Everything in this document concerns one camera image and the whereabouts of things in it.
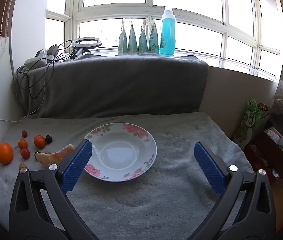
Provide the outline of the blue detergent bottle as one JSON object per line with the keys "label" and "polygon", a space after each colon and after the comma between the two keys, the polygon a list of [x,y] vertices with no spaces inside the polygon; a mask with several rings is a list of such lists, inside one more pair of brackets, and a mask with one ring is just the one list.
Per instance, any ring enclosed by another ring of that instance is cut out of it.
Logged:
{"label": "blue detergent bottle", "polygon": [[162,14],[162,32],[161,32],[161,44],[160,54],[173,56],[175,53],[175,25],[176,18],[172,7],[165,7]]}

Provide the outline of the brown longan fruit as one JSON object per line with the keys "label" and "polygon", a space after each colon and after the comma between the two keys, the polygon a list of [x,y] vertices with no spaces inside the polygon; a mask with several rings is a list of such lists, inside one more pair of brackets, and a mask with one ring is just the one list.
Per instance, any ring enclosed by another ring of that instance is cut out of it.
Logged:
{"label": "brown longan fruit", "polygon": [[21,169],[24,168],[24,167],[27,167],[27,165],[26,165],[25,163],[21,163],[21,164],[18,166],[19,170],[21,170]]}

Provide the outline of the large orange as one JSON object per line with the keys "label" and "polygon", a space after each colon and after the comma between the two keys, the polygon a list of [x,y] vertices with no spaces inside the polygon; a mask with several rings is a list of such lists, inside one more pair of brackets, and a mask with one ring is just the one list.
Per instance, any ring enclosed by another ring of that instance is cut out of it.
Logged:
{"label": "large orange", "polygon": [[0,163],[8,165],[13,160],[13,149],[7,142],[0,143]]}

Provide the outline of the peeled orange segment piece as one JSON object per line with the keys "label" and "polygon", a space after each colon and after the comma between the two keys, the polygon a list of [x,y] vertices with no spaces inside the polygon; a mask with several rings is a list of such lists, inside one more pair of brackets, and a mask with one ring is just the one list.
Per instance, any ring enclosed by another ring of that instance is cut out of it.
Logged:
{"label": "peeled orange segment piece", "polygon": [[44,167],[49,167],[51,164],[59,164],[63,158],[74,151],[74,145],[69,144],[55,153],[36,152],[35,159]]}

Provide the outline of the small mandarin orange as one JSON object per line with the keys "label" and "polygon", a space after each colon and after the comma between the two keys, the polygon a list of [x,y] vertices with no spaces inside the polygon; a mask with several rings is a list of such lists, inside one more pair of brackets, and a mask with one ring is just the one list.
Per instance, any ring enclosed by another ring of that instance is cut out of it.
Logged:
{"label": "small mandarin orange", "polygon": [[45,137],[43,137],[42,135],[36,135],[33,138],[33,143],[38,149],[43,149],[46,146]]}

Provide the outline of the floral white plate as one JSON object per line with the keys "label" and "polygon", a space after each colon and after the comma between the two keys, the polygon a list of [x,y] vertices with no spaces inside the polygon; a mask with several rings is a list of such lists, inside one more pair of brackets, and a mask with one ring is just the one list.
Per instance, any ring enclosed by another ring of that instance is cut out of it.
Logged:
{"label": "floral white plate", "polygon": [[133,180],[147,172],[157,156],[154,137],[135,124],[101,125],[85,138],[92,143],[93,151],[84,170],[99,180]]}

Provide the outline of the small red cherry tomato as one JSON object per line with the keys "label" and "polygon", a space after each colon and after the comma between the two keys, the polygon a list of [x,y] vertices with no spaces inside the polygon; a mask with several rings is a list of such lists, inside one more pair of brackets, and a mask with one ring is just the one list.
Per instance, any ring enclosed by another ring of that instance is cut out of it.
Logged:
{"label": "small red cherry tomato", "polygon": [[21,135],[22,135],[23,138],[26,138],[28,136],[28,133],[27,133],[26,130],[23,130]]}

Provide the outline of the glass jar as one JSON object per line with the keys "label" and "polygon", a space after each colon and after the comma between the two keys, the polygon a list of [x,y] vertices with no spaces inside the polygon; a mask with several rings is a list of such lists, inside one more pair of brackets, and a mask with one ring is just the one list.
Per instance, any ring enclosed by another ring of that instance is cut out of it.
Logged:
{"label": "glass jar", "polygon": [[269,110],[268,106],[260,102],[258,103],[258,109],[259,109],[260,119],[265,118]]}

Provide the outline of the green snack bag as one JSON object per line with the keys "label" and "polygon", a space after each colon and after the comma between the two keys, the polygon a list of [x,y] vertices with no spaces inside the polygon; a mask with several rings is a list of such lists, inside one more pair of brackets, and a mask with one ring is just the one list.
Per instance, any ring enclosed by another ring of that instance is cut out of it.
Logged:
{"label": "green snack bag", "polygon": [[255,99],[246,102],[246,112],[235,133],[234,142],[244,149],[252,139],[260,120],[260,110]]}

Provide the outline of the dark grape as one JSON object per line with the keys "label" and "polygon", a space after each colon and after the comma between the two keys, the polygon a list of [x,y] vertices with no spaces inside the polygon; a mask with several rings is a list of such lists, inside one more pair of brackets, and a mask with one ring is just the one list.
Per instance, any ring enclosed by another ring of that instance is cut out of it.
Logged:
{"label": "dark grape", "polygon": [[50,135],[47,135],[47,136],[45,137],[45,142],[46,142],[46,144],[52,143],[52,137],[51,137]]}

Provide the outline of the small orange with stem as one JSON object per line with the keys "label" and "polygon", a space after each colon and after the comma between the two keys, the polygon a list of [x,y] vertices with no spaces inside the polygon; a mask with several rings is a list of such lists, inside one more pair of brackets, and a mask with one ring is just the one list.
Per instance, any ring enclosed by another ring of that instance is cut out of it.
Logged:
{"label": "small orange with stem", "polygon": [[20,138],[18,141],[18,148],[20,150],[28,148],[28,142],[24,138]]}

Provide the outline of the teal refill pouch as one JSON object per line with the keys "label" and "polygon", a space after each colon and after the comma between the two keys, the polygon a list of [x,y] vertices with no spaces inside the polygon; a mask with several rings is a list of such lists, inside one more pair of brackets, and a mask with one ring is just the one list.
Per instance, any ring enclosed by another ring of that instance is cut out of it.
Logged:
{"label": "teal refill pouch", "polygon": [[156,27],[156,21],[151,20],[149,23],[149,45],[148,50],[150,53],[159,53],[159,45],[158,45],[158,33],[157,33],[157,27]]}
{"label": "teal refill pouch", "polygon": [[133,22],[131,22],[131,28],[129,31],[129,39],[128,39],[128,53],[133,54],[138,51],[138,46],[137,46],[137,39],[133,27]]}
{"label": "teal refill pouch", "polygon": [[121,22],[121,33],[119,35],[118,54],[125,55],[127,52],[127,36],[125,31],[125,19],[123,18]]}
{"label": "teal refill pouch", "polygon": [[148,44],[147,44],[147,38],[146,38],[146,24],[147,19],[143,19],[142,25],[141,25],[141,32],[139,37],[139,44],[138,44],[138,54],[144,54],[148,52]]}

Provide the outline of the white power adapter box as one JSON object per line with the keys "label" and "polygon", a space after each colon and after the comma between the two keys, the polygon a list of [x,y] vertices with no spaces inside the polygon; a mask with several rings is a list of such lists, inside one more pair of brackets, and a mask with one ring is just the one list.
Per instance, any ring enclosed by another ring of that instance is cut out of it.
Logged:
{"label": "white power adapter box", "polygon": [[24,62],[24,67],[28,69],[46,67],[49,63],[52,62],[53,58],[54,56],[48,55],[45,50],[40,50],[37,52],[35,57],[27,59]]}

